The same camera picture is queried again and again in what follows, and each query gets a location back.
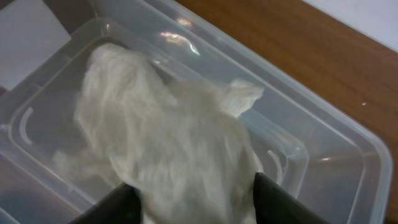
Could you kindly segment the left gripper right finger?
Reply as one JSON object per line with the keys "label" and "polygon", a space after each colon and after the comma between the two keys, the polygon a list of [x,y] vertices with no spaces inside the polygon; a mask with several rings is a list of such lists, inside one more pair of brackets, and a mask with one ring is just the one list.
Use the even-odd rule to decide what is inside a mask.
{"label": "left gripper right finger", "polygon": [[256,172],[253,202],[257,224],[327,224],[263,173]]}

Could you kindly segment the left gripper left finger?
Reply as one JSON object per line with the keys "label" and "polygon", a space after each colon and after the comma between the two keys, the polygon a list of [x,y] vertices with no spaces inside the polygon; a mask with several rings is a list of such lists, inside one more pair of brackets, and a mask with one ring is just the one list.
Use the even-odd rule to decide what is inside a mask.
{"label": "left gripper left finger", "polygon": [[71,224],[141,224],[140,191],[121,184]]}

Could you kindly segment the white napkin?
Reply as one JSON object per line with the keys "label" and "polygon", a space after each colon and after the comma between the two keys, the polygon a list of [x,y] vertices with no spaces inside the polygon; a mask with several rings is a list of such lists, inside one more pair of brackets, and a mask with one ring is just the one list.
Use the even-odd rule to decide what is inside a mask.
{"label": "white napkin", "polygon": [[164,83],[141,54],[104,44],[74,114],[87,147],[53,160],[74,179],[137,188],[147,223],[252,223],[261,166],[239,116],[263,91],[244,80]]}

